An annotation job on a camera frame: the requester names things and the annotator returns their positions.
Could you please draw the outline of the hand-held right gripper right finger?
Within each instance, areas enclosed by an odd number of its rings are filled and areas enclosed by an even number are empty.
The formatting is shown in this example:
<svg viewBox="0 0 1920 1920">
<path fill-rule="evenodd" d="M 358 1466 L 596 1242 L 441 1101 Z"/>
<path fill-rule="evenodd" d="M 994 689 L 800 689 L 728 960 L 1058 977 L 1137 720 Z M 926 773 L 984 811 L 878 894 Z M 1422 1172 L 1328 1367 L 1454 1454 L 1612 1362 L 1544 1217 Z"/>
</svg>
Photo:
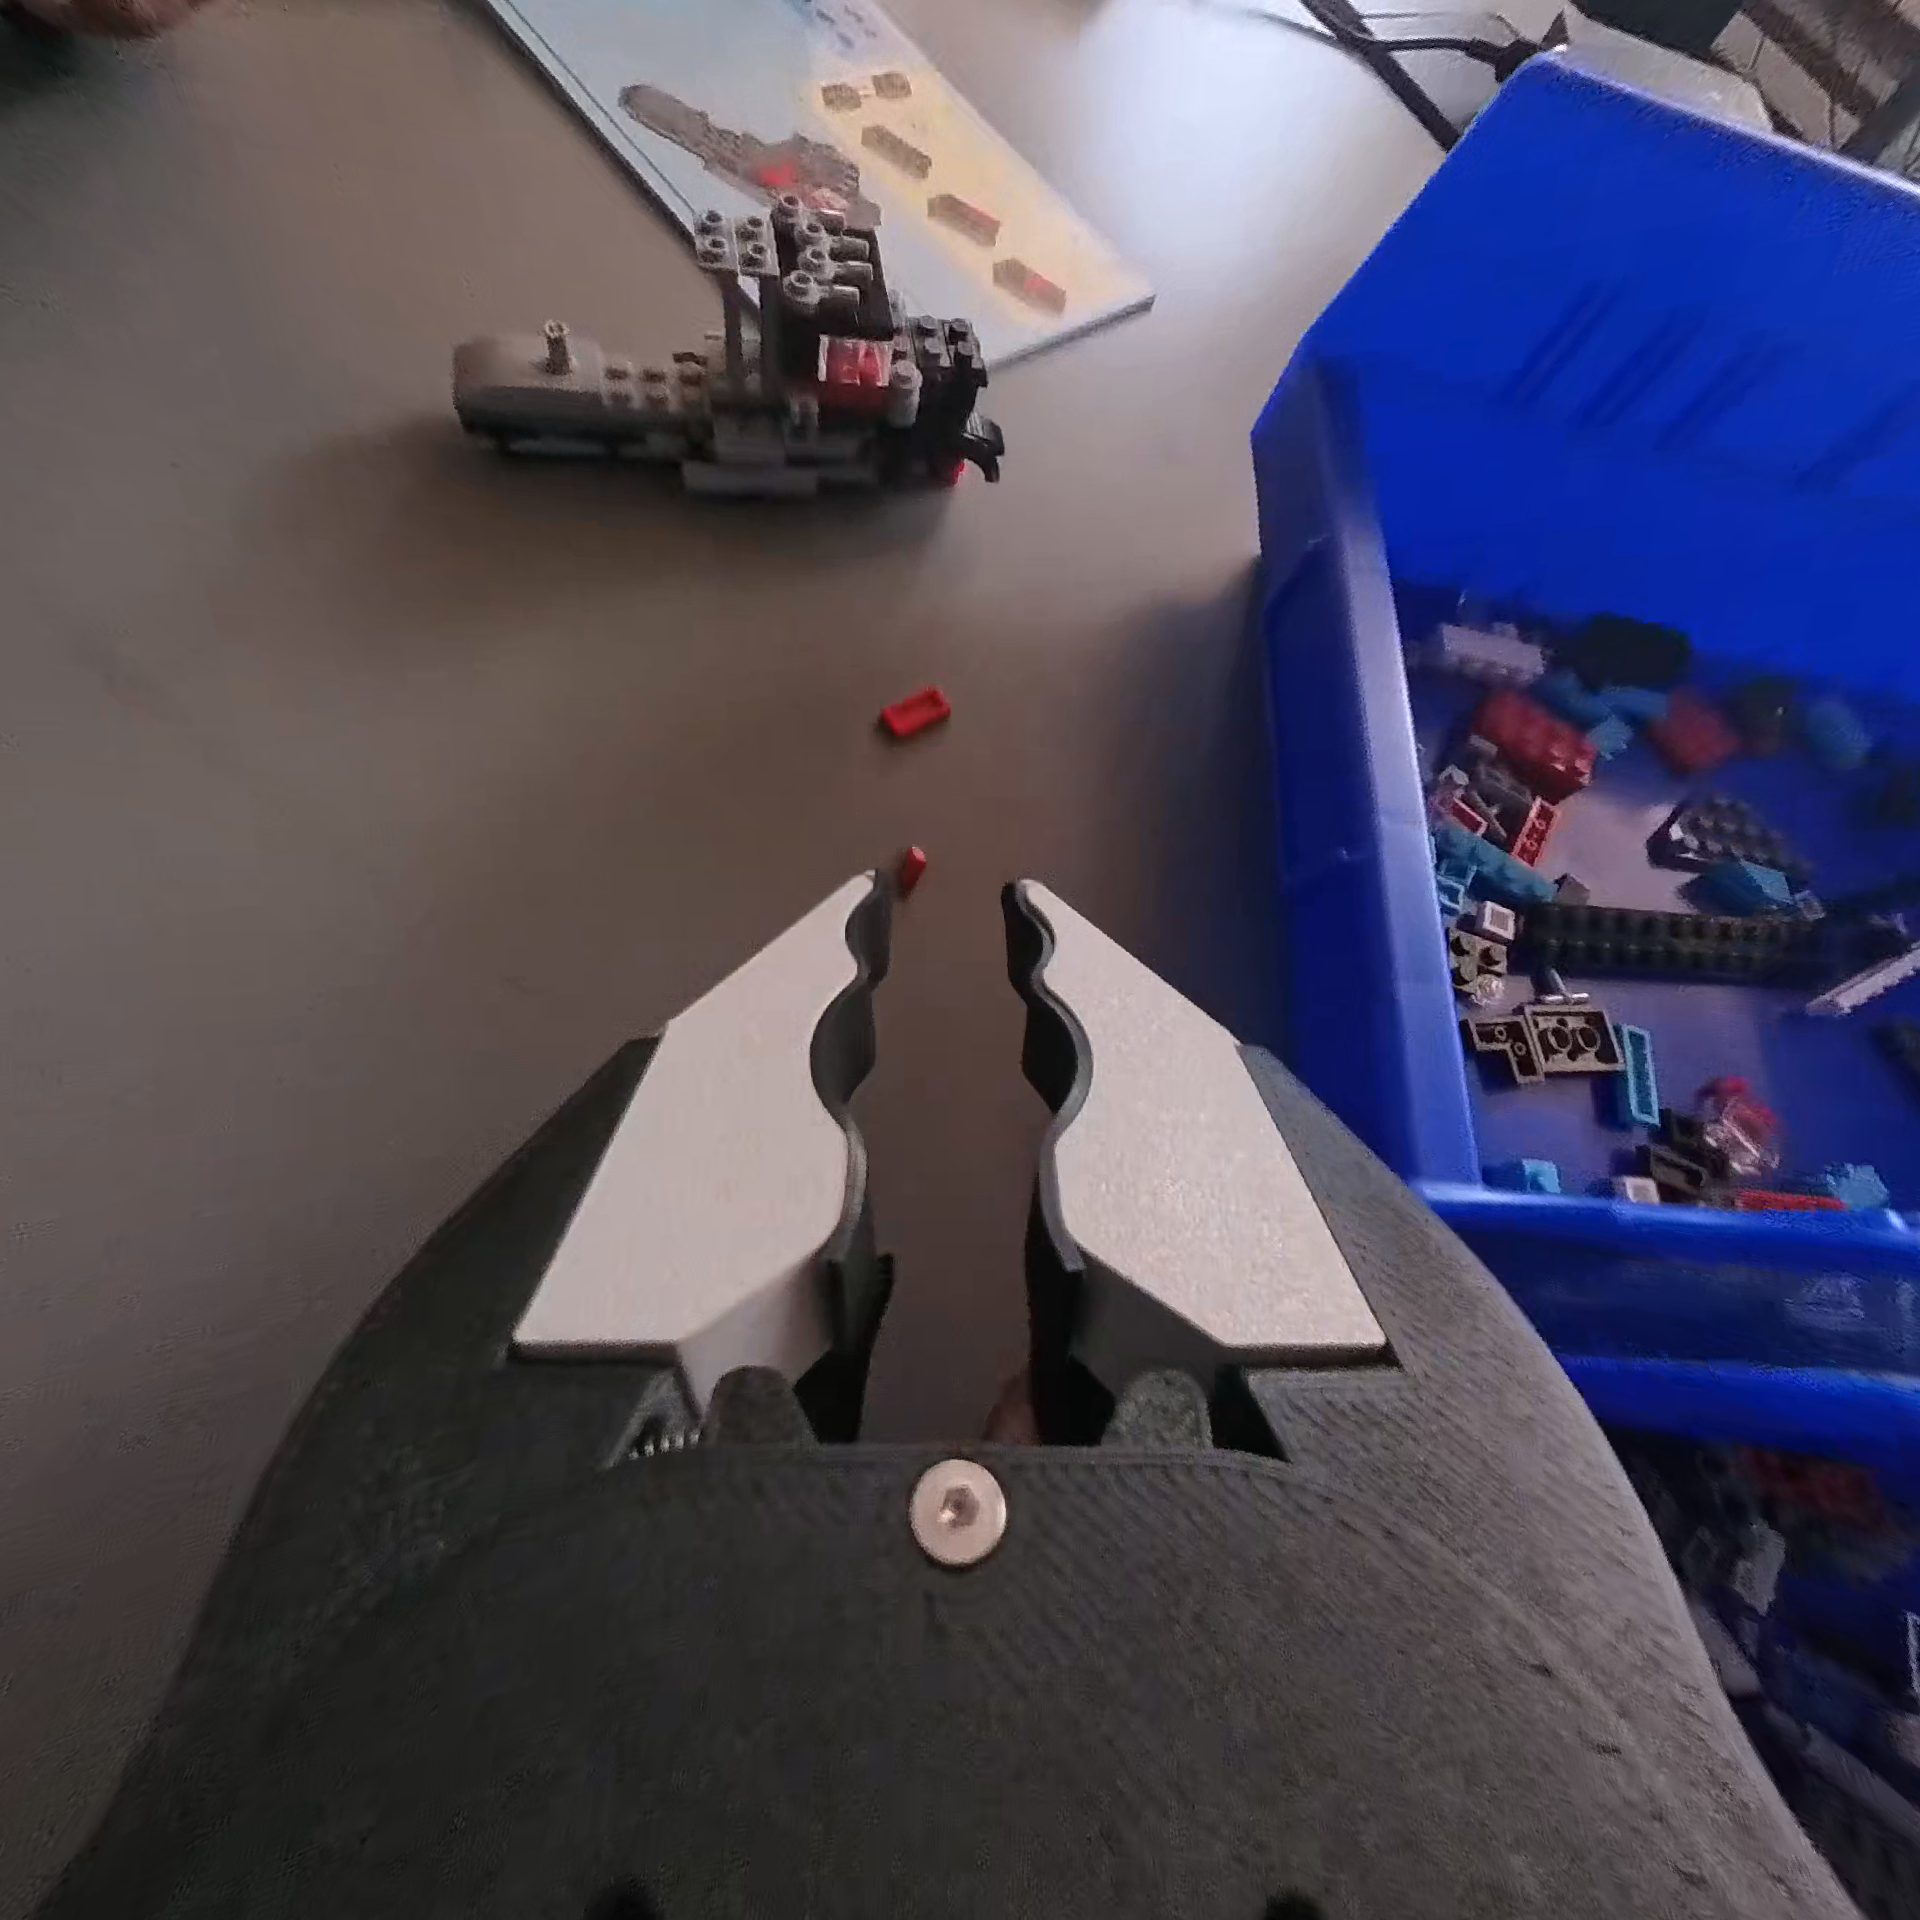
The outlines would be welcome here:
<svg viewBox="0 0 1920 1920">
<path fill-rule="evenodd" d="M 1093 1379 L 1384 1361 L 1250 1050 L 1039 881 L 1002 911 L 1022 1070 L 1051 1115 L 1038 1202 L 1069 1361 Z"/>
</svg>

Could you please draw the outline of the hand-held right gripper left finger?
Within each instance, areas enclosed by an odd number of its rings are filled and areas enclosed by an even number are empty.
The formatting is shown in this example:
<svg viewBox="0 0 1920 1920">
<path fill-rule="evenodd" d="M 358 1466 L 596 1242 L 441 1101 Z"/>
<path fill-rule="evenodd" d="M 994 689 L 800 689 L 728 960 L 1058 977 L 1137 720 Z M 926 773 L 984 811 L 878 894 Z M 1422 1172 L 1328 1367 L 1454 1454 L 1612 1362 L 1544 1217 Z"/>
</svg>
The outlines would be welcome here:
<svg viewBox="0 0 1920 1920">
<path fill-rule="evenodd" d="M 884 1286 L 851 1094 L 891 905 L 883 877 L 853 874 L 659 1028 L 516 1353 L 680 1380 L 868 1357 Z"/>
</svg>

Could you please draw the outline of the grey desk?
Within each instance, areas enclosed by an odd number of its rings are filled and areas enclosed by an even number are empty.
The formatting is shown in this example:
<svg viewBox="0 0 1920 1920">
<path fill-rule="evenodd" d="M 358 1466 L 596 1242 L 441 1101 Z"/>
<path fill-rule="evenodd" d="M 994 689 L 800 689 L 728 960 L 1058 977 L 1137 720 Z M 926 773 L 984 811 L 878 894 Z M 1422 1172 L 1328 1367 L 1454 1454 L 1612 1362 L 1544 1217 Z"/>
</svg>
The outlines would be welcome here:
<svg viewBox="0 0 1920 1920">
<path fill-rule="evenodd" d="M 1216 5 L 891 14 L 1156 303 L 996 370 L 1001 484 L 826 513 L 460 436 L 459 341 L 717 307 L 472 5 L 4 59 L 4 1915 L 396 1267 L 851 874 L 930 859 L 856 1105 L 878 1440 L 1022 1361 L 1006 878 L 1281 1039 L 1248 440 L 1439 150 Z"/>
</svg>

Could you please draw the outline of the person's left hand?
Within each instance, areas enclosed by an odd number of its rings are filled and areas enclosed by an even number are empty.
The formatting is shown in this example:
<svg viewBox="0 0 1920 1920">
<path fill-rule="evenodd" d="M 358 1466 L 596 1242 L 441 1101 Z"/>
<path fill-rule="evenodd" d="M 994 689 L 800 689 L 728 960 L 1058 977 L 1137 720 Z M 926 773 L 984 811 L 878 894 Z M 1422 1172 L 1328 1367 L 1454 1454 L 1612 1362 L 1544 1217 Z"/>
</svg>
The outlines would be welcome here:
<svg viewBox="0 0 1920 1920">
<path fill-rule="evenodd" d="M 202 14 L 206 2 L 3 2 L 3 22 L 26 36 L 152 39 Z"/>
</svg>

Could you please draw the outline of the large blue plastic bin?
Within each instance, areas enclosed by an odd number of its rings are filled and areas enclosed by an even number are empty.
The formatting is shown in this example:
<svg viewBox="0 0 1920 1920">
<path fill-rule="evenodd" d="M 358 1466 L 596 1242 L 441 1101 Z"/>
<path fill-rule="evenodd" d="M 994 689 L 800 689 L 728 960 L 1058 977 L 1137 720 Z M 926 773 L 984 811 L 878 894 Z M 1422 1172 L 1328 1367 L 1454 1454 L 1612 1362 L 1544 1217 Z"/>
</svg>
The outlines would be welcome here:
<svg viewBox="0 0 1920 1920">
<path fill-rule="evenodd" d="M 1604 1196 L 1592 1099 L 1496 1091 L 1444 984 L 1427 789 L 1476 692 L 1412 673 L 1441 614 L 1598 617 L 1690 645 L 1742 752 L 1641 727 L 1566 802 L 1549 877 L 1693 908 L 1646 859 L 1748 795 L 1822 908 L 1916 940 L 1916 182 L 1544 55 L 1309 324 L 1252 434 L 1293 1063 L 1570 1353 L 1916 1376 L 1916 1068 L 1888 1023 L 1733 979 L 1620 979 L 1662 1088 L 1745 1068 L 1790 1165 L 1873 1165 L 1892 1218 Z"/>
</svg>

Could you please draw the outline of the grey black toy brick truck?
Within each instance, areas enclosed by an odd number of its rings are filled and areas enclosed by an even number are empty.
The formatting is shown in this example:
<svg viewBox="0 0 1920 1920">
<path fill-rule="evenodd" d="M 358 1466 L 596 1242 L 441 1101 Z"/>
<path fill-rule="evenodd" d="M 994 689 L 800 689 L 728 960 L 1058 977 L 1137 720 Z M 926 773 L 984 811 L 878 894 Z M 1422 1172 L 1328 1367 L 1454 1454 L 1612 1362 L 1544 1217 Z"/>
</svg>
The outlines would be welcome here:
<svg viewBox="0 0 1920 1920">
<path fill-rule="evenodd" d="M 786 193 L 747 215 L 706 210 L 693 253 L 720 289 L 720 332 L 651 364 L 563 320 L 470 338 L 451 355 L 462 432 L 505 455 L 670 471 L 709 499 L 937 492 L 967 468 L 1001 481 L 977 334 L 908 309 L 877 227 Z"/>
</svg>

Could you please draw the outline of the brick instruction booklet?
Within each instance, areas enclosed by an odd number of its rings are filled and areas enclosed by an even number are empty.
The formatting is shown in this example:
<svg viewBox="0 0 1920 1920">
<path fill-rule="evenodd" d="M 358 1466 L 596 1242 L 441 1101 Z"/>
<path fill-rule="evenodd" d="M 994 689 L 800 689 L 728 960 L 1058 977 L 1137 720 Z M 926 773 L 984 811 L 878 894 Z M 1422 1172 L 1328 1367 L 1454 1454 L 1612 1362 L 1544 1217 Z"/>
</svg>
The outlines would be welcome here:
<svg viewBox="0 0 1920 1920">
<path fill-rule="evenodd" d="M 782 194 L 877 232 L 912 315 L 992 368 L 1147 315 L 1155 289 L 883 5 L 487 2 L 503 33 L 689 232 Z"/>
</svg>

